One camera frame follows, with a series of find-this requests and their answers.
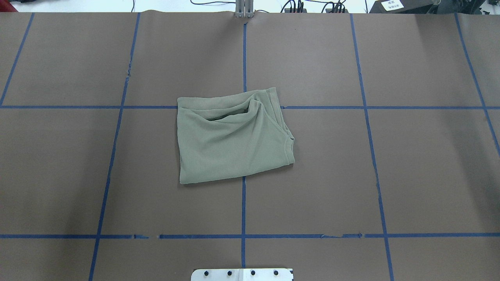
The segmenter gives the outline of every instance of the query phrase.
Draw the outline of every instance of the cable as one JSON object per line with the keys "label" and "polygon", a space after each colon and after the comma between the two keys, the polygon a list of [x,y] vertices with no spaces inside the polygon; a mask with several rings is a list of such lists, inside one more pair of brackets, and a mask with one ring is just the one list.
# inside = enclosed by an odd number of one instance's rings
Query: cable
{"label": "cable", "polygon": [[286,3],[283,5],[283,8],[281,8],[281,11],[280,13],[283,13],[283,11],[285,10],[285,7],[287,6],[288,3],[290,3],[290,13],[292,12],[292,2],[293,2],[293,5],[295,6],[295,0],[288,0],[286,1]]}
{"label": "cable", "polygon": [[213,1],[213,2],[207,2],[207,3],[195,3],[193,0],[189,0],[191,4],[194,5],[207,5],[207,4],[215,4],[215,3],[221,3],[221,4],[236,4],[236,2],[226,2],[226,1]]}
{"label": "cable", "polygon": [[335,3],[333,2],[326,2],[326,4],[323,6],[323,9],[321,10],[321,13],[323,14],[323,12],[325,11],[325,8],[327,7],[328,4],[331,4],[331,9],[333,10],[335,8]]}
{"label": "cable", "polygon": [[337,4],[335,5],[335,7],[330,11],[330,13],[334,13],[334,14],[342,14],[346,11],[346,6],[344,6],[344,2],[346,0],[344,0],[343,2],[341,2],[340,0],[338,0]]}

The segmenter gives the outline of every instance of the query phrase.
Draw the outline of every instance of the blue tape line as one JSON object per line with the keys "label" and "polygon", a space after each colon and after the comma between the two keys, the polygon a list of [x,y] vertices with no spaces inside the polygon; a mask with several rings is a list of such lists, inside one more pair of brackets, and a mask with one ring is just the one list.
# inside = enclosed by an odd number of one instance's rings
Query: blue tape line
{"label": "blue tape line", "polygon": [[246,239],[244,237],[241,238],[241,268],[244,269],[247,267],[247,262],[246,262],[246,251],[245,251],[245,244],[247,243]]}
{"label": "blue tape line", "polygon": [[243,92],[247,91],[247,24],[243,24]]}
{"label": "blue tape line", "polygon": [[459,233],[388,233],[365,234],[365,238],[430,238],[430,237],[500,237],[500,232],[459,232]]}
{"label": "blue tape line", "polygon": [[130,234],[101,234],[100,239],[134,239],[134,235]]}
{"label": "blue tape line", "polygon": [[[247,91],[247,24],[243,24],[243,92]],[[245,262],[245,234],[247,228],[247,177],[241,178],[241,268],[246,266]]]}
{"label": "blue tape line", "polygon": [[119,105],[2,105],[3,109],[119,109]]}
{"label": "blue tape line", "polygon": [[[0,109],[120,109],[120,105],[0,105]],[[124,105],[124,109],[177,109],[177,105]],[[290,105],[286,110],[364,110],[356,105]],[[385,106],[368,105],[369,110],[482,110],[482,106]],[[500,106],[487,106],[488,110],[500,110]]]}
{"label": "blue tape line", "polygon": [[363,106],[342,106],[342,105],[292,105],[292,106],[283,106],[282,109],[285,110],[362,110]]}
{"label": "blue tape line", "polygon": [[124,109],[177,109],[177,105],[125,105]]}
{"label": "blue tape line", "polygon": [[[349,16],[350,16],[350,27],[352,30],[352,41],[354,42],[354,53],[356,55],[357,74],[359,77],[359,86],[361,88],[361,97],[363,100],[364,118],[366,121],[366,130],[368,132],[368,141],[370,144],[371,162],[373,164],[373,169],[375,171],[376,188],[377,188],[377,192],[378,192],[378,207],[380,210],[380,220],[382,222],[383,234],[386,235],[387,234],[386,216],[384,213],[384,204],[382,202],[382,192],[380,189],[379,172],[377,169],[377,160],[375,158],[375,149],[374,149],[374,144],[373,144],[373,139],[372,139],[372,129],[370,128],[370,119],[368,116],[367,99],[365,96],[365,86],[363,83],[363,76],[361,75],[361,63],[360,63],[360,55],[358,52],[358,43],[356,40],[356,30],[354,27],[354,18],[353,18],[352,13],[350,13]],[[391,250],[389,247],[389,239],[387,237],[384,237],[384,243],[385,243],[385,254],[387,256],[387,267],[389,270],[389,277],[390,277],[391,281],[394,281],[393,262],[391,259]]]}
{"label": "blue tape line", "polygon": [[467,60],[467,64],[469,65],[470,73],[472,74],[472,79],[474,80],[475,89],[477,90],[477,94],[479,95],[479,99],[481,100],[482,109],[484,111],[484,115],[486,116],[486,120],[488,122],[488,127],[491,132],[491,136],[493,137],[493,141],[495,143],[496,152],[500,157],[500,145],[497,139],[497,135],[495,134],[495,130],[493,129],[492,121],[490,120],[490,115],[488,114],[488,110],[486,108],[485,100],[483,98],[483,93],[481,92],[481,88],[479,87],[478,79],[476,77],[476,73],[474,72],[474,67],[472,66],[471,59],[469,57],[469,53],[467,52],[466,43],[464,41],[464,37],[462,35],[462,28],[460,27],[459,16],[455,13],[455,22],[456,28],[458,29],[458,36],[460,37],[460,42],[462,43],[463,53],[465,54],[465,59]]}
{"label": "blue tape line", "polygon": [[139,12],[137,13],[137,19],[135,20],[135,30],[133,32],[132,47],[130,48],[130,60],[128,62],[127,77],[125,78],[125,85],[123,86],[123,94],[121,96],[120,112],[118,113],[118,122],[116,124],[116,131],[114,133],[113,148],[111,150],[111,159],[109,161],[109,168],[107,170],[106,186],[104,188],[104,196],[102,198],[102,206],[100,209],[100,216],[99,216],[99,225],[97,227],[98,237],[95,239],[94,252],[92,255],[92,263],[90,265],[90,273],[88,275],[88,281],[92,281],[92,279],[94,278],[94,269],[96,268],[96,260],[97,260],[97,253],[99,250],[99,240],[100,240],[99,236],[101,235],[101,231],[103,228],[104,213],[106,211],[106,202],[108,200],[108,193],[110,190],[111,171],[113,169],[113,163],[115,162],[118,133],[120,131],[120,125],[122,123],[122,115],[124,111],[125,98],[127,97],[127,88],[129,86],[130,70],[132,68],[132,60],[134,58],[134,50],[136,48],[137,32],[139,29],[140,19],[141,19],[141,13]]}
{"label": "blue tape line", "polygon": [[247,232],[247,177],[241,178],[241,234]]}
{"label": "blue tape line", "polygon": [[[120,109],[121,105],[2,105],[2,109]],[[124,105],[124,109],[177,109],[177,105]]]}
{"label": "blue tape line", "polygon": [[361,238],[363,234],[344,234],[342,236],[330,236],[325,234],[246,234],[247,239],[340,239],[340,238]]}
{"label": "blue tape line", "polygon": [[247,234],[247,177],[241,178],[241,268],[245,268],[245,235]]}
{"label": "blue tape line", "polygon": [[5,87],[3,88],[3,93],[0,97],[0,106],[4,103],[5,95],[7,94],[7,90],[9,89],[9,84],[11,83],[12,75],[14,74],[14,70],[16,70],[16,65],[18,64],[19,56],[21,55],[21,51],[23,50],[23,46],[25,45],[26,37],[28,37],[28,32],[30,31],[31,24],[33,22],[33,18],[35,17],[35,13],[31,13],[31,17],[29,18],[28,25],[26,26],[26,31],[24,31],[24,36],[21,40],[21,45],[19,45],[19,49],[17,50],[17,54],[15,55],[14,63],[10,68],[10,73],[8,74],[7,82],[5,83]]}
{"label": "blue tape line", "polygon": [[367,106],[369,110],[481,110],[481,106]]}
{"label": "blue tape line", "polygon": [[0,239],[95,239],[94,234],[0,234]]}
{"label": "blue tape line", "polygon": [[161,234],[159,239],[240,239],[241,234]]}

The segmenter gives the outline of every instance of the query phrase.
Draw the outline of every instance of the olive green fabric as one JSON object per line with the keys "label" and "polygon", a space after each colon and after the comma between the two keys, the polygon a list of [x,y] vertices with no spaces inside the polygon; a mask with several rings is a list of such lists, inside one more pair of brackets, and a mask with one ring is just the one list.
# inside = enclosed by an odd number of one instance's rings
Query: olive green fabric
{"label": "olive green fabric", "polygon": [[295,162],[276,88],[177,99],[180,183],[248,176]]}

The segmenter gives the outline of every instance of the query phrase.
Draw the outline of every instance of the fabric fold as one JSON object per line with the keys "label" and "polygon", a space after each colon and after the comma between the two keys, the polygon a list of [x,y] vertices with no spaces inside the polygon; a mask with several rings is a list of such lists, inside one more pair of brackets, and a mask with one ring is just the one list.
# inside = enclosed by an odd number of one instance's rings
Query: fabric fold
{"label": "fabric fold", "polygon": [[179,97],[177,108],[181,184],[248,176],[295,162],[295,138],[276,88]]}

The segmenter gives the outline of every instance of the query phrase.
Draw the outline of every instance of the sticker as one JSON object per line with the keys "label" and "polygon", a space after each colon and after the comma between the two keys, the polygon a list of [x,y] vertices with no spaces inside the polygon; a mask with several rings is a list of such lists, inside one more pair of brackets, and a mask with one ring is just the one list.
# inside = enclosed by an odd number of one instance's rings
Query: sticker
{"label": "sticker", "polygon": [[382,2],[381,4],[386,11],[402,9],[405,7],[405,6],[403,6],[403,4],[401,4],[400,0],[385,1],[385,2]]}

